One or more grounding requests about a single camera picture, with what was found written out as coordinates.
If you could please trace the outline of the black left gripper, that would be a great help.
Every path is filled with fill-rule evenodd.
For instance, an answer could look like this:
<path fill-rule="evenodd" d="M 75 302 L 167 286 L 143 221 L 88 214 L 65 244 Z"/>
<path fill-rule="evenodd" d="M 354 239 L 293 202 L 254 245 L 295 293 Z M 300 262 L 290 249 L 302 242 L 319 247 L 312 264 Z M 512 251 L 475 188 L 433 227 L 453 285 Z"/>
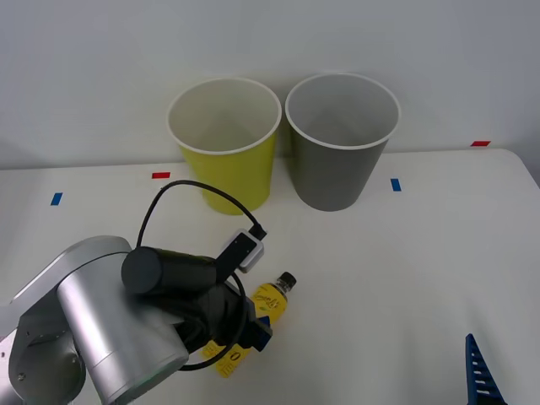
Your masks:
<path fill-rule="evenodd" d="M 230 283 L 214 286 L 176 305 L 183 322 L 175 329 L 188 351 L 197 351 L 210 341 L 219 346 L 233 342 L 242 316 L 245 324 L 237 343 L 246 335 L 246 348 L 261 352 L 273 336 L 270 317 L 258 316 L 254 303 Z"/>

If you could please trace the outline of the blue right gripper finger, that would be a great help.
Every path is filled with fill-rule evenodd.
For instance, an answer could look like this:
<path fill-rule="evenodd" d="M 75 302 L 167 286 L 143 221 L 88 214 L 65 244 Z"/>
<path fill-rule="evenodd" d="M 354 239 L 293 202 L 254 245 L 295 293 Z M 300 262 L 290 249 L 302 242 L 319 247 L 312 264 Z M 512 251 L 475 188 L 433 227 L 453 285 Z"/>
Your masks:
<path fill-rule="evenodd" d="M 506 405 L 474 336 L 466 336 L 466 373 L 468 405 Z"/>

